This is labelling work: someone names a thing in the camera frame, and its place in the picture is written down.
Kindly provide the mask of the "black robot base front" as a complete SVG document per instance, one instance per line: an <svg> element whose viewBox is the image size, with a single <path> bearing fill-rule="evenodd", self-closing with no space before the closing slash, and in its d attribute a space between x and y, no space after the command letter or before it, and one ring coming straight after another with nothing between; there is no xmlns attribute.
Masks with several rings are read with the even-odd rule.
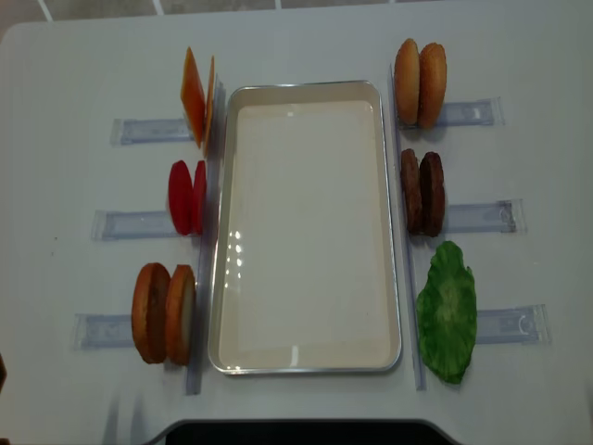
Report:
<svg viewBox="0 0 593 445"><path fill-rule="evenodd" d="M391 420L188 421L167 428L166 444L454 444L435 426Z"/></svg>

